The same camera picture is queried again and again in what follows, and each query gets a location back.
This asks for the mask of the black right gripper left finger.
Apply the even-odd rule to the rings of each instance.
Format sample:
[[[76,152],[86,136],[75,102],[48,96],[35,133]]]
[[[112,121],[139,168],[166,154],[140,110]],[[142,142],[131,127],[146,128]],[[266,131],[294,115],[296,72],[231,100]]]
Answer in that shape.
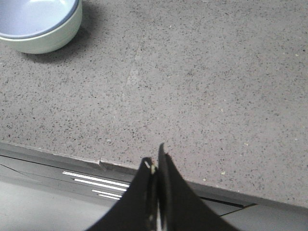
[[[141,160],[129,188],[89,231],[157,230],[157,172],[151,158]]]

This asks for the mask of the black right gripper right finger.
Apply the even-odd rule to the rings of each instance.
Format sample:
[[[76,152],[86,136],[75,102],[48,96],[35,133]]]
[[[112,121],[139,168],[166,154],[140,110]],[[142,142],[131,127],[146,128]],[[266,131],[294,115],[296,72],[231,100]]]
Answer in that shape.
[[[164,231],[236,231],[193,192],[165,153],[158,151],[158,198]]]

